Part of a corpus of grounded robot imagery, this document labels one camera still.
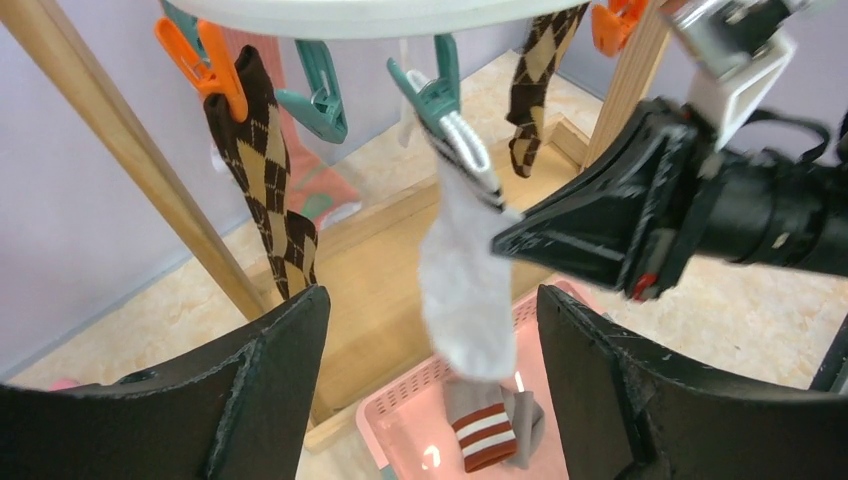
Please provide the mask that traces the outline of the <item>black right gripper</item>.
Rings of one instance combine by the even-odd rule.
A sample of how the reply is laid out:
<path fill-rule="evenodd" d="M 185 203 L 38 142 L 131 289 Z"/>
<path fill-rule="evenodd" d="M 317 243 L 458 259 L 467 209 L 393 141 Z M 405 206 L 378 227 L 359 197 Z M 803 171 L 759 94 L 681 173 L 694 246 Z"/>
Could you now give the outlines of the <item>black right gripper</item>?
<path fill-rule="evenodd" d="M 493 254 L 645 301 L 696 255 L 847 275 L 847 166 L 708 152 L 685 109 L 643 100 L 608 149 L 497 234 Z"/>

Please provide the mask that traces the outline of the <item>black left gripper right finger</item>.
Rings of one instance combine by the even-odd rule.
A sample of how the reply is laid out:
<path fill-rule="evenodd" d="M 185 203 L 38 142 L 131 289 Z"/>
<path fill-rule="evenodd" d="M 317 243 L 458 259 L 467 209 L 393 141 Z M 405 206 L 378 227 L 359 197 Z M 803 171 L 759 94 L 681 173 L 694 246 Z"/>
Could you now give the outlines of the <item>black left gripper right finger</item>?
<path fill-rule="evenodd" d="M 847 399 L 739 376 L 617 325 L 561 289 L 537 322 L 573 479 L 843 479 Z"/>

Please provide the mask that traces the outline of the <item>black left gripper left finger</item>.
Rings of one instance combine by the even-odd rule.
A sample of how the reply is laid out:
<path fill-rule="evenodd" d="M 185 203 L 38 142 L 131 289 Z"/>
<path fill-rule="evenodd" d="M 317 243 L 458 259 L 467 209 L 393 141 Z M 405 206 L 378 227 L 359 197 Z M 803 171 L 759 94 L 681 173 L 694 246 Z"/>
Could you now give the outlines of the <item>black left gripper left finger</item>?
<path fill-rule="evenodd" d="M 292 479 L 330 315 L 313 285 L 111 385 L 1 389 L 5 479 Z"/>

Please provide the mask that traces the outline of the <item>grey sock striped cuff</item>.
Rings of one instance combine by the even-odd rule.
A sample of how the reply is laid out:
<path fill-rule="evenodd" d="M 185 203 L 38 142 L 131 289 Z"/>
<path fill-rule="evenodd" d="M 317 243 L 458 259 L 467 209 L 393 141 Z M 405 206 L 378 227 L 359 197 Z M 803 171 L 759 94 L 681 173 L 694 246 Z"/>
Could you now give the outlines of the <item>grey sock striped cuff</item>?
<path fill-rule="evenodd" d="M 443 386 L 443 400 L 465 472 L 497 464 L 530 467 L 546 430 L 545 412 L 533 392 L 452 379 Z"/>

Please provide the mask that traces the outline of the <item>white sock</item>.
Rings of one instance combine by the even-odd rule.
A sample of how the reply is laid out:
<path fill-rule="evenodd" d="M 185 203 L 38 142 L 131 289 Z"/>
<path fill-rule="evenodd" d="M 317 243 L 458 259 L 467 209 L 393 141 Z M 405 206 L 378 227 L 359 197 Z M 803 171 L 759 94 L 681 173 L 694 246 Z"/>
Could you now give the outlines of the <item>white sock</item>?
<path fill-rule="evenodd" d="M 489 150 L 457 103 L 421 125 L 436 155 L 438 211 L 419 246 L 422 318 L 432 349 L 458 375 L 499 381 L 516 367 L 512 263 L 494 236 L 521 220 L 507 204 Z"/>

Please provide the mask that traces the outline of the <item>pink plastic basket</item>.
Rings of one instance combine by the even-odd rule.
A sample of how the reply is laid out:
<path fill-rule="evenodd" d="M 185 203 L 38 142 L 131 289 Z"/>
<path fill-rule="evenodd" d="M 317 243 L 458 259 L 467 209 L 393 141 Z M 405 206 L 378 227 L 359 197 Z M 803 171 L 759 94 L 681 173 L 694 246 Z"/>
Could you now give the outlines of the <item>pink plastic basket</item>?
<path fill-rule="evenodd" d="M 474 381 L 433 356 L 364 400 L 356 423 L 384 479 L 568 476 L 528 294 L 513 306 L 511 376 Z"/>

